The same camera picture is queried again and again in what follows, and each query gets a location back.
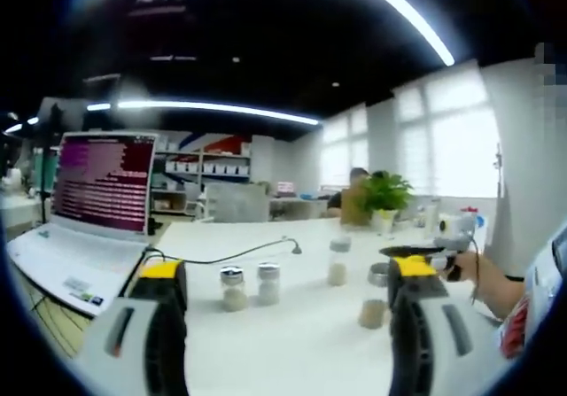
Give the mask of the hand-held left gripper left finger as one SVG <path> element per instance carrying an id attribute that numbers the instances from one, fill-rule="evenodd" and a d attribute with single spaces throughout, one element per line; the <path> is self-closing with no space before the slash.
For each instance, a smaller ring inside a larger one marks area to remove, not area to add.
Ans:
<path id="1" fill-rule="evenodd" d="M 91 322 L 74 359 L 95 395 L 187 395 L 185 266 L 153 262 Z"/>

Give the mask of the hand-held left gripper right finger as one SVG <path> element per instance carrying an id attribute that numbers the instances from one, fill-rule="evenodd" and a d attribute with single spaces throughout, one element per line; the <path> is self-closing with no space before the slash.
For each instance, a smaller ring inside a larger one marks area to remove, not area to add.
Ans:
<path id="1" fill-rule="evenodd" d="M 498 323 L 454 295 L 422 257 L 390 258 L 391 395 L 483 395 L 516 362 L 498 347 Z"/>

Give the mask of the person's right hand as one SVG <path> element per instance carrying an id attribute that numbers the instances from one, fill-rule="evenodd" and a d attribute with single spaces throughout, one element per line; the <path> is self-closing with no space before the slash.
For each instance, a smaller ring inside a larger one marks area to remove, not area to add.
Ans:
<path id="1" fill-rule="evenodd" d="M 485 259 L 476 252 L 463 252 L 456 256 L 455 266 L 460 269 L 459 280 L 473 283 L 474 294 L 480 297 L 483 290 L 481 278 L 485 268 Z"/>

